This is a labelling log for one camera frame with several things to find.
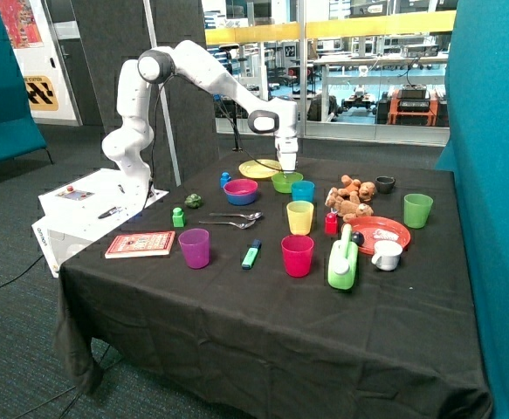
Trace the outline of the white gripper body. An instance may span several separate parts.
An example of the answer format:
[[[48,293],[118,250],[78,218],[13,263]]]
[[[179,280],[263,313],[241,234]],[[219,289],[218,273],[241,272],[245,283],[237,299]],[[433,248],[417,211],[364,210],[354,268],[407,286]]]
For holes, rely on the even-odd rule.
[[[283,171],[295,171],[297,164],[298,139],[296,137],[276,137],[276,156]]]

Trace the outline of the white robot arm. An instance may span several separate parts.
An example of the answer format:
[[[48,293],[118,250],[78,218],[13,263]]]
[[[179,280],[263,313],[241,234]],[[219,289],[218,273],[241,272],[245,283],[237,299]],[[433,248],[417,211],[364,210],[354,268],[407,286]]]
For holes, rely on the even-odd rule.
[[[252,132],[274,135],[282,170],[286,173],[296,170],[297,103],[254,96],[204,48],[185,40],[175,48],[149,49],[138,59],[126,61],[120,70],[116,111],[122,125],[102,141],[102,150],[118,166],[126,197],[138,200],[151,190],[151,169],[141,158],[141,151],[154,139],[148,120],[150,93],[152,86],[163,86],[173,77],[186,79],[207,93],[227,96],[239,104],[248,113]]]

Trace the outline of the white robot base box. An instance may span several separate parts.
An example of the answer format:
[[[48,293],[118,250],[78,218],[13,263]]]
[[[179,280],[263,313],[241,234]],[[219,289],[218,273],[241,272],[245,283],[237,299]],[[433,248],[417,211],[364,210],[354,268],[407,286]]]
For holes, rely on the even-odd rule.
[[[39,196],[45,215],[32,229],[52,276],[58,277],[67,259],[167,193],[153,189],[140,196],[124,183],[122,172],[101,168]]]

